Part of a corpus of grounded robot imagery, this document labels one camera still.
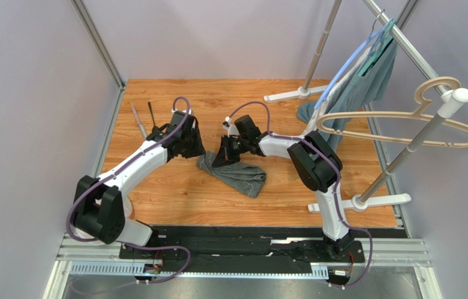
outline cable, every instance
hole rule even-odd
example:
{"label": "cable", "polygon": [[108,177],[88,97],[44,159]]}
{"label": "cable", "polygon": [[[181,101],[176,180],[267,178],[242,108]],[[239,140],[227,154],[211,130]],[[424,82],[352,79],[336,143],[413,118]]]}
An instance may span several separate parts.
{"label": "cable", "polygon": [[348,273],[348,275],[351,277],[352,276],[352,270],[353,270],[353,254],[349,251],[348,255],[350,256],[350,266],[348,267],[347,270],[350,271]]}
{"label": "cable", "polygon": [[[190,102],[188,101],[187,98],[185,97],[177,97],[174,101],[173,101],[173,110],[175,110],[175,107],[176,107],[176,103],[177,101],[179,100],[184,100],[186,102],[186,113],[184,115],[184,117],[182,118],[182,120],[180,121],[180,123],[175,127],[175,129],[173,131],[171,131],[169,134],[167,134],[165,137],[163,137],[163,139],[161,139],[160,141],[154,143],[153,145],[149,146],[148,148],[144,149],[143,151],[141,152],[138,152],[136,153],[136,155],[134,155],[133,157],[131,157],[131,159],[129,159],[129,161],[125,162],[124,165],[122,165],[120,168],[118,168],[114,174],[111,174],[110,176],[106,177],[106,178],[103,178],[101,180],[99,180],[96,184],[92,185],[90,188],[88,188],[83,194],[81,194],[78,199],[74,202],[74,204],[72,205],[72,207],[70,208],[68,214],[67,214],[67,221],[66,221],[66,228],[67,228],[67,232],[68,234],[70,235],[70,237],[76,241],[79,241],[79,242],[92,242],[92,241],[96,241],[96,239],[92,238],[92,239],[83,239],[83,238],[80,238],[78,236],[76,236],[73,231],[72,231],[72,226],[70,225],[70,220],[72,219],[72,215],[75,211],[75,209],[79,206],[79,204],[85,200],[85,198],[87,197],[87,195],[89,195],[94,189],[96,189],[98,186],[102,185],[103,183],[109,181],[110,179],[112,178],[115,178],[117,175],[119,175],[122,171],[124,171],[127,167],[129,167],[129,165],[133,164],[140,156],[143,156],[144,154],[146,154],[148,151],[152,150],[153,148],[161,145],[163,142],[167,141],[169,138],[171,138],[174,134],[176,134],[179,129],[182,127],[182,125],[186,122],[186,119],[188,119],[188,115],[190,113]],[[172,275],[166,277],[166,278],[162,278],[162,279],[159,279],[159,280],[152,280],[150,281],[149,283],[162,283],[162,282],[166,282],[168,280],[172,280],[173,278],[175,278],[178,274],[180,274],[181,272],[183,272],[186,267],[188,267],[188,264],[190,263],[190,258],[191,258],[191,254],[190,254],[190,250],[186,247],[183,247],[183,246],[164,246],[164,247],[143,247],[143,246],[138,246],[138,245],[134,245],[134,244],[130,244],[130,243],[125,243],[126,246],[129,246],[129,247],[132,247],[132,248],[135,248],[135,249],[140,249],[140,250],[167,250],[167,249],[181,249],[181,250],[184,250],[187,254],[186,256],[186,262],[184,263],[184,265],[178,270],[176,271],[175,273],[173,273]],[[70,289],[80,295],[100,295],[100,294],[104,294],[104,293],[109,293],[109,292],[113,292],[115,290],[119,290],[120,288],[124,288],[124,287],[127,287],[127,286],[130,286],[130,285],[134,285],[136,282],[130,282],[130,283],[125,283],[123,285],[119,285],[117,287],[114,287],[114,288],[110,288],[110,289],[107,289],[107,290],[103,290],[103,291],[99,291],[99,292],[92,292],[92,293],[88,293],[88,292],[82,292],[82,291],[79,291],[77,290],[73,285],[70,285]]]}
{"label": "cable", "polygon": [[125,162],[124,165],[122,165],[120,168],[118,168],[115,171],[114,174],[111,174],[110,176],[108,176],[106,178],[103,178],[100,181],[98,181],[96,184],[92,185],[92,187],[88,188],[85,192],[83,192],[83,194],[81,194],[78,197],[78,199],[74,202],[74,204],[72,205],[72,207],[70,208],[70,210],[69,210],[69,212],[67,214],[67,221],[65,223],[65,225],[67,227],[67,233],[70,235],[70,237],[72,239],[74,239],[76,241],[79,241],[79,242],[93,242],[93,241],[96,241],[96,239],[94,239],[94,238],[92,238],[92,239],[80,238],[80,237],[76,236],[72,232],[72,226],[70,225],[70,220],[72,219],[72,215],[73,215],[74,211],[76,211],[76,208],[82,203],[83,200],[85,200],[87,195],[89,195],[94,189],[96,189],[98,186],[101,186],[103,183],[109,181],[110,179],[115,178],[122,171],[124,171],[127,167],[129,167],[129,165],[133,164],[138,158],[140,158],[141,156],[146,154],[148,151],[151,151],[153,148],[161,145],[163,142],[165,142],[166,140],[168,140],[169,138],[171,138],[173,135],[175,135],[178,132],[178,130],[182,127],[182,125],[184,124],[184,122],[186,121],[186,119],[188,118],[188,115],[190,113],[190,102],[185,97],[177,97],[173,101],[173,109],[175,110],[175,105],[176,105],[177,101],[179,101],[179,100],[184,100],[186,102],[186,114],[184,115],[184,117],[182,118],[180,123],[175,127],[175,129],[173,131],[171,131],[168,135],[166,135],[163,139],[161,139],[157,143],[151,145],[150,147],[144,149],[141,152],[136,153],[136,155],[131,157],[131,159],[129,159],[129,161]]}
{"label": "cable", "polygon": [[150,284],[151,283],[162,283],[162,282],[167,282],[168,280],[172,280],[178,274],[183,272],[184,269],[186,269],[186,267],[188,267],[188,264],[190,263],[190,258],[191,258],[190,250],[188,250],[188,248],[183,247],[183,246],[174,245],[174,246],[163,246],[163,247],[144,247],[144,246],[138,246],[138,245],[129,244],[129,243],[125,243],[125,245],[129,246],[131,248],[134,248],[134,249],[139,249],[139,250],[151,250],[151,251],[153,251],[153,250],[181,249],[181,250],[184,250],[186,252],[186,261],[184,262],[184,265],[180,269],[178,269],[177,271],[175,271],[175,273],[173,273],[172,275],[170,275],[168,277],[165,277],[165,278],[162,278],[162,279],[159,279],[159,280],[151,280],[149,282]]}
{"label": "cable", "polygon": [[153,269],[157,270],[157,271],[160,271],[161,269],[159,268],[159,266],[157,266],[155,264],[155,260],[157,259],[157,257],[159,256],[159,252],[160,250],[157,250],[157,253],[155,254],[155,257],[153,257]]}
{"label": "cable", "polygon": [[323,155],[321,153],[321,151],[319,151],[315,146],[313,146],[311,143],[304,140],[304,138],[300,138],[300,137],[297,137],[297,136],[276,135],[276,134],[272,133],[271,132],[271,112],[269,111],[269,107],[267,107],[267,105],[265,105],[265,103],[257,102],[257,101],[252,101],[252,102],[245,103],[245,104],[239,106],[238,108],[236,108],[236,110],[234,110],[234,112],[232,112],[229,115],[229,118],[232,118],[232,116],[236,112],[240,111],[240,109],[242,109],[243,107],[251,105],[251,104],[262,105],[262,106],[264,106],[265,110],[267,111],[267,134],[270,137],[277,138],[277,139],[284,139],[284,140],[295,140],[295,141],[300,141],[300,142],[304,143],[307,147],[309,147],[316,154],[318,154],[319,157],[321,157],[326,163],[328,163],[328,165],[335,171],[337,179],[335,180],[334,188],[333,188],[332,193],[334,195],[334,202],[335,202],[335,209],[337,210],[337,217],[339,217],[339,221],[341,221],[343,223],[343,225],[346,226],[348,229],[357,230],[357,231],[366,233],[367,236],[368,236],[369,243],[370,243],[370,251],[368,253],[368,260],[367,260],[367,265],[365,267],[365,270],[363,271],[361,276],[355,282],[346,285],[346,287],[350,288],[350,287],[353,287],[353,286],[357,285],[358,283],[360,283],[363,280],[363,278],[365,277],[365,275],[368,272],[368,269],[370,268],[370,264],[372,263],[372,254],[373,254],[373,245],[374,244],[373,244],[373,240],[372,240],[372,235],[370,234],[370,232],[368,230],[366,230],[366,229],[364,229],[362,227],[351,226],[350,224],[348,224],[348,222],[344,221],[343,215],[341,214],[341,211],[340,211],[339,198],[337,197],[337,186],[339,185],[339,183],[341,181],[341,173],[339,171],[339,168],[337,168],[337,166],[334,163],[332,163],[327,156]]}

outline blue hanger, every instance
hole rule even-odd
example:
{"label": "blue hanger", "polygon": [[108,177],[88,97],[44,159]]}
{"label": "blue hanger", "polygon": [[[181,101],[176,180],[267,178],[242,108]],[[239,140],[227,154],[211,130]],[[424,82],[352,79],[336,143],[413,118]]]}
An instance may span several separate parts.
{"label": "blue hanger", "polygon": [[368,38],[361,45],[359,45],[359,48],[357,48],[357,50],[354,51],[352,56],[350,56],[350,58],[348,58],[348,60],[344,63],[344,65],[341,67],[341,69],[337,72],[335,77],[330,81],[330,84],[328,84],[328,86],[326,87],[324,92],[322,92],[322,95],[317,100],[317,103],[315,103],[315,107],[314,107],[315,110],[319,108],[319,106],[321,105],[322,102],[326,101],[326,98],[328,97],[328,94],[330,93],[330,91],[334,87],[335,83],[337,83],[337,80],[339,78],[341,78],[341,75],[344,73],[344,71],[350,66],[352,61],[355,60],[355,58],[359,55],[359,53],[361,53],[361,51],[364,48],[366,48],[368,43],[370,43],[375,37],[380,36],[382,33],[385,33],[385,27],[383,29],[378,30],[378,31],[371,32],[370,35],[368,36]]}

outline gray cloth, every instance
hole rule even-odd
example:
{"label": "gray cloth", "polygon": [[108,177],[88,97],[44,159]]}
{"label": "gray cloth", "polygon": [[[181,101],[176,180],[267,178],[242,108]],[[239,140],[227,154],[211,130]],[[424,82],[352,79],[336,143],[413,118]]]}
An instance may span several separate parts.
{"label": "gray cloth", "polygon": [[197,167],[220,179],[239,193],[252,198],[258,196],[265,183],[266,173],[263,169],[241,162],[213,168],[212,162],[215,156],[215,153],[208,151],[199,157]]}
{"label": "gray cloth", "polygon": [[[358,111],[361,107],[372,101],[381,100],[392,74],[397,48],[397,43],[391,41],[364,76],[354,75],[346,85],[346,88],[343,88],[342,92],[338,93],[335,97],[327,99],[328,103],[325,113]],[[300,105],[297,111],[297,118],[307,123],[313,115],[315,103],[316,101]],[[324,122],[324,125],[342,131],[345,130],[346,124],[349,121],[349,118],[327,120]],[[334,151],[343,138],[341,135],[324,132],[321,132],[321,135]]]}

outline hanger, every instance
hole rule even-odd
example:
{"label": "hanger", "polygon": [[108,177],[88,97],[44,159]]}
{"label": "hanger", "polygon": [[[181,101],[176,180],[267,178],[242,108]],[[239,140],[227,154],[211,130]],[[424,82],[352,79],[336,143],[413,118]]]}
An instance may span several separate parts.
{"label": "hanger", "polygon": [[359,45],[359,48],[357,48],[354,51],[354,53],[352,54],[352,56],[350,56],[350,58],[348,58],[348,60],[343,64],[341,69],[337,72],[335,77],[330,81],[330,83],[328,84],[326,89],[322,92],[321,97],[319,97],[319,99],[317,100],[317,103],[315,103],[315,107],[314,107],[315,110],[319,109],[319,106],[321,105],[321,103],[326,101],[326,98],[328,97],[328,94],[330,93],[330,90],[332,90],[332,88],[334,87],[337,80],[345,72],[345,70],[348,68],[348,66],[350,66],[352,61],[355,60],[355,58],[359,55],[359,53],[361,53],[361,51],[364,48],[366,48],[366,46],[368,45],[368,43],[370,43],[371,40],[373,40],[375,37],[377,37],[377,36],[379,36],[380,34],[383,33],[383,29],[380,29],[378,31],[374,31],[374,25],[376,24],[376,21],[380,18],[380,16],[383,14],[383,12],[385,12],[385,10],[382,10],[378,14],[376,19],[374,20],[374,24],[372,24],[372,31],[371,31],[370,35],[367,37],[367,39],[361,45]]}
{"label": "hanger", "polygon": [[390,31],[392,27],[396,24],[395,19],[390,19],[385,26],[383,27],[383,33],[378,36],[378,39],[374,42],[372,47],[370,48],[370,52],[367,55],[367,59],[363,61],[359,70],[357,70],[356,75],[364,76],[369,68],[378,61],[381,54],[388,46],[388,44],[392,41],[392,36],[390,35]]}
{"label": "hanger", "polygon": [[[423,120],[430,121],[433,119],[433,115],[423,114],[425,110],[433,103],[432,100],[424,98],[424,92],[431,87],[437,85],[449,85],[451,89],[455,90],[461,88],[461,83],[452,77],[438,77],[431,80],[428,80],[422,83],[414,93],[414,100],[419,104],[418,108],[413,112],[394,112],[394,111],[379,111],[379,112],[339,112],[339,113],[330,113],[320,117],[317,120],[317,128],[326,133],[342,135],[342,136],[351,136],[356,138],[364,138],[370,140],[379,140],[379,141],[389,141],[389,142],[398,142],[398,143],[410,143],[412,139],[409,138],[396,138],[382,135],[372,135],[365,133],[357,133],[352,131],[340,131],[334,130],[324,126],[326,120],[335,120],[339,118],[365,118],[365,117],[380,117],[380,118],[409,118],[414,120]],[[447,119],[442,123],[443,125],[450,126],[452,128],[462,130],[468,133],[468,125],[458,121]],[[468,148],[468,142],[466,143],[451,143],[445,141],[424,141],[423,145],[429,146],[445,146],[451,148]]]}

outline wooden floor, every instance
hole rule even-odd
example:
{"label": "wooden floor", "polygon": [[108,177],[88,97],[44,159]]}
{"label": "wooden floor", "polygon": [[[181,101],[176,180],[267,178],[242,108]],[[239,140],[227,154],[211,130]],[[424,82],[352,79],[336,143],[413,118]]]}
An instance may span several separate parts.
{"label": "wooden floor", "polygon": [[[312,86],[325,81],[315,80]],[[157,125],[171,119],[175,97],[190,100],[199,121],[202,141],[208,151],[217,152],[220,137],[225,134],[222,122],[235,108],[248,101],[263,101],[263,96],[295,90],[300,80],[130,80],[116,121],[103,171],[110,170],[133,153],[143,142],[131,112],[133,104],[142,123],[151,132],[152,121],[147,102],[152,103]],[[298,135],[306,127],[296,118],[302,100],[269,104],[271,130]],[[178,108],[184,109],[183,101]],[[266,113],[259,105],[250,105],[235,115],[249,114],[263,131]],[[366,120],[352,120],[348,128],[368,131]],[[380,173],[372,141],[344,138],[337,154],[343,162],[342,190],[344,199],[364,191]],[[320,214],[307,210],[315,202],[313,192],[298,178],[288,159],[243,154],[241,160],[267,172],[267,181],[256,199],[246,197],[218,179],[199,170],[197,158],[177,157],[156,169],[129,195],[134,218],[149,224],[209,225],[276,225],[319,226]],[[386,195],[385,188],[377,195]],[[369,208],[364,213],[346,211],[352,225],[393,227],[396,221],[392,207]]]}

